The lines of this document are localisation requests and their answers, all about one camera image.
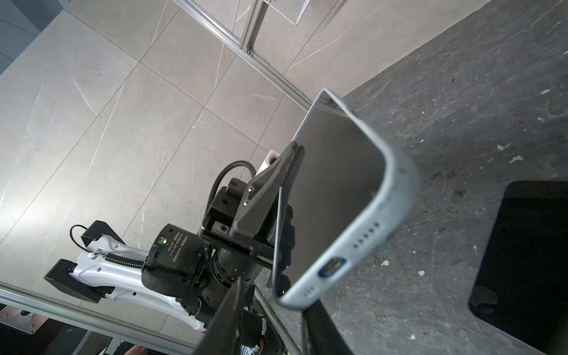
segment human hand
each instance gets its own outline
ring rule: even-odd
[[[140,345],[134,345],[124,355],[148,355],[148,349]]]

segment black tablet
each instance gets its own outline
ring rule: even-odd
[[[545,354],[568,354],[568,182],[507,186],[469,309]]]

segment dark gray tabletop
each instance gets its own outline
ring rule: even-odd
[[[467,299],[506,186],[568,177],[566,14],[565,1],[493,0],[346,96],[422,179],[407,222],[322,299],[355,354],[535,353]],[[267,276],[257,284],[300,344]]]

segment white wire basket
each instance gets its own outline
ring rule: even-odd
[[[264,0],[294,25],[298,24],[310,0]]]

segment charging port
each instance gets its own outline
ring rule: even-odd
[[[333,275],[336,271],[338,271],[339,268],[342,267],[346,262],[347,262],[347,260],[340,258],[340,257],[332,258],[318,272],[318,275],[320,275],[321,277],[329,277],[329,276]]]

